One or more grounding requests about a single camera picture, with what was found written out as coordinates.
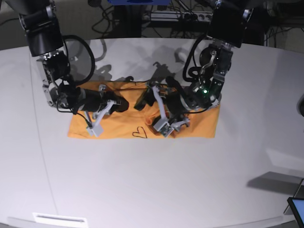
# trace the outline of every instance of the screw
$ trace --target screw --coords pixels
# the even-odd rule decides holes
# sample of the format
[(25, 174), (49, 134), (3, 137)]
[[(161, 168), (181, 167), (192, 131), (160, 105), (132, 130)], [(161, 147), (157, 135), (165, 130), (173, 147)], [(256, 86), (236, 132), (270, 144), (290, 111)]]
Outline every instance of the screw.
[(210, 96), (210, 100), (211, 100), (211, 102), (214, 102), (214, 101), (215, 101), (215, 99), (216, 99), (216, 97), (215, 97), (214, 95), (211, 95), (211, 96)]

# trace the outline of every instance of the white table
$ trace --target white table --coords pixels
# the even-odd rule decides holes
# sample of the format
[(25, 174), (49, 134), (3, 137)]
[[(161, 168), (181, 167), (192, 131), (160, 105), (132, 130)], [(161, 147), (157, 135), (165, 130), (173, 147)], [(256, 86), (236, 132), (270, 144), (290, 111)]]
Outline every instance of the white table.
[[(180, 79), (183, 64), (174, 53), (181, 52), (179, 56), (185, 59), (192, 43), (161, 38), (107, 40), (107, 53), (96, 64), (95, 78), (100, 78), (103, 66), (111, 65), (110, 75), (104, 74), (106, 79), (133, 76), (146, 80), (158, 61)], [(77, 45), (68, 45), (73, 58)], [(100, 40), (91, 41), (90, 46), (95, 57), (102, 55)], [(202, 42), (199, 48), (206, 46)], [(28, 176), (30, 185), (25, 189), (8, 186), (10, 194), (0, 189), (0, 195), (14, 199), (17, 191), (23, 194), (18, 200), (25, 201), (30, 195), (34, 202), (44, 203), (43, 207), (25, 204), (24, 211), (15, 209), (20, 202), (1, 204), (0, 222), (6, 216), (32, 220), (31, 212), (85, 217), (92, 228), (210, 228), (244, 223), (260, 228), (292, 219), (283, 217), (287, 195), (247, 185), (269, 171), (298, 175), (304, 171), (304, 118), (296, 110), (304, 94), (304, 55), (252, 45), (236, 49), (223, 89), (215, 139), (97, 141), (67, 138), (71, 115), (47, 105), (35, 60), (30, 59), (31, 71), (24, 60), (29, 57), (26, 48), (5, 54), (0, 52), (2, 71), (8, 67), (9, 58), (4, 59), (8, 54), (24, 67), (18, 65), (11, 70), (13, 74), (10, 71), (10, 76), (2, 73), (0, 77), (1, 93), (15, 91), (5, 99), (1, 96), (2, 107), (9, 110), (0, 120), (6, 137), (2, 144), (6, 150), (13, 145), (10, 153), (1, 152), (1, 161), (6, 159), (4, 167), (15, 167), (4, 172), (1, 162), (0, 181), (5, 185), (14, 180), (20, 187), (24, 178), (19, 172), (29, 175), (35, 171), (37, 176)], [(72, 64), (78, 73), (86, 74), (86, 54), (77, 59)], [(15, 107), (16, 102), (23, 109)], [(27, 112), (16, 118), (17, 110)], [(27, 126), (20, 127), (18, 121)], [(35, 198), (36, 187), (43, 189), (44, 195), (39, 192), (42, 199)], [(7, 207), (17, 212), (7, 212)]]

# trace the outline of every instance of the orange t-shirt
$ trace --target orange t-shirt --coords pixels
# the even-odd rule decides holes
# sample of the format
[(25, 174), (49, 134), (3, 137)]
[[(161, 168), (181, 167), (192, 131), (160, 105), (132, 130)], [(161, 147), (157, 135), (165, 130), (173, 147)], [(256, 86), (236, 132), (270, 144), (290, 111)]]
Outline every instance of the orange t-shirt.
[[(82, 88), (98, 90), (101, 82), (88, 82)], [(157, 102), (152, 107), (146, 105), (141, 111), (134, 109), (138, 98), (147, 89), (143, 82), (106, 82), (107, 90), (114, 91), (129, 102), (129, 109), (123, 113), (113, 112), (101, 121), (104, 132), (96, 138), (86, 130), (86, 122), (79, 115), (74, 115), (68, 136), (81, 139), (113, 139), (113, 138), (164, 138), (152, 126), (154, 119), (160, 116)], [(190, 126), (182, 126), (180, 132), (174, 131), (168, 138), (204, 137), (214, 138), (218, 123), (219, 107), (200, 114), (189, 114)]]

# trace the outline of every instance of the heart drawing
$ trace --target heart drawing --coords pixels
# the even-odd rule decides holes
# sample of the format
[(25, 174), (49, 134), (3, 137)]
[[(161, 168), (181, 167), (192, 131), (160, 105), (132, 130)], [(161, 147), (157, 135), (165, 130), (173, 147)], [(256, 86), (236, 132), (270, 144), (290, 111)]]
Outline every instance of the heart drawing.
[(142, 139), (147, 139), (147, 133), (143, 127), (137, 127), (137, 131), (132, 133), (132, 136)]

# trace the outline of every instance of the black cable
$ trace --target black cable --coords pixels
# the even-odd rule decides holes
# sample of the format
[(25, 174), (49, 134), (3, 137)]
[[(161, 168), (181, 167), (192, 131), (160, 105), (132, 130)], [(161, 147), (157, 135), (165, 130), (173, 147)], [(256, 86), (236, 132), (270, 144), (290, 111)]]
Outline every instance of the black cable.
[(96, 33), (99, 33), (99, 34), (104, 35), (106, 32), (98, 31), (97, 29), (95, 29), (95, 27), (96, 27), (97, 25), (99, 25), (101, 22), (103, 22), (103, 21), (106, 19), (107, 22), (108, 22), (108, 26), (107, 26), (106, 31), (108, 31), (108, 29), (109, 29), (110, 26), (111, 26), (111, 20), (109, 19), (108, 14), (110, 14), (111, 11), (108, 12), (108, 13), (106, 13), (106, 12), (107, 12), (109, 9), (111, 9), (112, 7), (113, 7), (113, 6), (110, 6), (110, 7), (106, 8), (106, 9), (104, 9), (102, 6), (100, 6), (100, 9), (103, 11), (103, 12), (102, 12), (102, 17), (103, 17), (103, 18), (102, 18), (101, 20), (97, 21), (94, 25), (92, 25), (92, 26), (91, 26), (91, 30), (93, 30), (93, 31), (96, 32)]
[(275, 31), (275, 34), (274, 34), (275, 48), (276, 48), (276, 35), (277, 35), (278, 30), (279, 30), (279, 27), (276, 28), (276, 31)]
[(203, 35), (201, 35), (193, 44), (192, 48), (191, 48), (191, 51), (187, 57), (187, 61), (185, 63), (185, 67), (183, 69), (183, 72), (182, 72), (182, 78), (186, 81), (186, 82), (195, 82), (196, 79), (194, 78), (189, 78), (187, 77), (187, 71), (188, 71), (188, 67), (189, 67), (189, 64), (191, 62), (191, 59), (192, 59), (192, 56), (194, 55), (195, 53), (195, 50), (196, 48), (198, 47), (198, 45), (200, 44), (200, 42), (206, 37), (206, 33), (204, 33)]
[(181, 33), (181, 31), (177, 32), (174, 38), (177, 38), (177, 36)]
[(77, 40), (79, 43), (81, 43), (85, 49), (87, 50), (89, 56), (90, 56), (90, 59), (91, 59), (91, 70), (90, 70), (90, 73), (88, 74), (88, 76), (81, 80), (81, 81), (75, 81), (75, 85), (76, 86), (79, 86), (79, 85), (82, 85), (88, 81), (90, 81), (90, 79), (92, 78), (93, 74), (94, 74), (94, 71), (95, 71), (95, 57), (94, 57), (94, 54), (90, 48), (90, 46), (83, 40), (81, 39), (80, 37), (76, 36), (76, 35), (67, 35), (67, 36), (63, 36), (63, 39), (64, 40), (67, 40), (67, 39), (73, 39), (73, 40)]
[(104, 16), (106, 18), (106, 20), (108, 21), (108, 27), (106, 28), (104, 33), (107, 33), (108, 30), (110, 29), (111, 26), (111, 20), (109, 18), (109, 15), (106, 13), (106, 11), (104, 10), (104, 8), (102, 7), (102, 5), (99, 6), (99, 8), (102, 10), (102, 16)]
[(198, 65), (196, 65), (196, 61), (195, 61), (195, 55), (194, 55), (194, 53), (193, 53), (193, 55), (192, 55), (192, 59), (193, 59), (194, 66), (195, 66), (195, 67), (198, 67)]
[(194, 112), (194, 113), (188, 112), (188, 113), (185, 113), (185, 114), (200, 114), (200, 113), (204, 113), (205, 111), (208, 111), (208, 110), (209, 110), (209, 109), (206, 108), (206, 109), (204, 109), (204, 110), (202, 110), (202, 111), (199, 111), (199, 112)]
[[(57, 108), (57, 111), (60, 112), (60, 113), (72, 113), (74, 114), (72, 111), (60, 111), (59, 110), (59, 107), (58, 107), (58, 104), (59, 104), (59, 101), (57, 101), (57, 105), (56, 105), (56, 108)], [(82, 118), (84, 118), (86, 124), (89, 126), (89, 127), (92, 127), (92, 124), (83, 116), (81, 115), (80, 113), (76, 113), (76, 115), (79, 115), (81, 116)]]
[(51, 81), (54, 84), (54, 86), (56, 87), (56, 89), (59, 90), (59, 86), (57, 85), (56, 81), (54, 80), (53, 74), (51, 74)]
[(191, 14), (193, 14), (193, 12), (185, 5), (185, 3), (183, 3), (181, 0), (175, 0), (180, 7), (182, 7), (185, 11), (190, 12)]
[(173, 0), (171, 0), (171, 2), (170, 2), (171, 8), (174, 9), (175, 12), (179, 11), (180, 14), (181, 14), (181, 7), (176, 7), (176, 6), (174, 6), (174, 4), (173, 4), (172, 1), (173, 1)]
[(11, 18), (11, 19), (5, 20), (4, 22), (2, 22), (2, 23), (0, 24), (0, 26), (4, 25), (4, 24), (7, 23), (7, 22), (13, 21), (13, 20), (19, 20), (19, 18)]
[(290, 31), (290, 30), (292, 30), (292, 29), (294, 29), (294, 28), (289, 28), (289, 29), (285, 29), (285, 30), (283, 30), (283, 31), (277, 32), (276, 34), (274, 34), (274, 35), (272, 35), (272, 36), (269, 36), (267, 39), (270, 39), (271, 37), (276, 36), (277, 34), (280, 34), (280, 33), (283, 33), (283, 32), (288, 32), (288, 31)]
[(152, 27), (152, 29), (156, 32), (157, 35), (160, 36), (160, 38), (162, 38), (162, 36), (159, 34), (159, 32), (154, 27)]

